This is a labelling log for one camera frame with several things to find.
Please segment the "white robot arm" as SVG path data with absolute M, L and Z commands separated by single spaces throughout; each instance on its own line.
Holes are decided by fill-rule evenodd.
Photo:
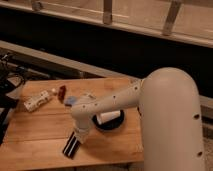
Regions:
M 178 68 L 161 68 L 126 88 L 71 107 L 73 132 L 63 153 L 85 142 L 96 114 L 137 107 L 142 114 L 145 171 L 205 171 L 199 92 Z

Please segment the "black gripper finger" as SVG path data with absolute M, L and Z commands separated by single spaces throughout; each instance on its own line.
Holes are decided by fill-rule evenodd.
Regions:
M 70 150 L 70 154 L 68 155 L 71 159 L 74 158 L 74 156 L 75 156 L 78 148 L 80 147 L 80 145 L 81 145 L 80 141 L 76 139 L 75 142 L 72 145 L 72 148 Z
M 67 141 L 66 146 L 65 146 L 64 149 L 63 149 L 63 154 L 64 154 L 65 156 L 68 156 L 68 154 L 69 154 L 69 152 L 70 152 L 70 150 L 71 150 L 71 147 L 73 146 L 73 143 L 75 142 L 75 139 L 76 139 L 76 138 L 75 138 L 75 133 L 72 132 L 72 134 L 71 134 L 69 140 Z

